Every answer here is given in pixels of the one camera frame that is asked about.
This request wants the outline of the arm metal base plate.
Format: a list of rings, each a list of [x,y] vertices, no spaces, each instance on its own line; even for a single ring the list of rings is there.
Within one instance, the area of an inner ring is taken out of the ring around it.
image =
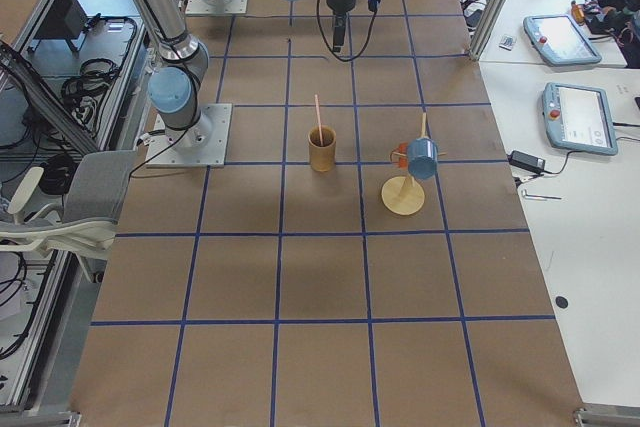
[[[205,104],[199,121],[180,141],[181,132],[169,129],[153,136],[145,160],[152,168],[223,167],[231,125],[231,103]]]
[[[248,0],[184,0],[187,16],[245,15]]]

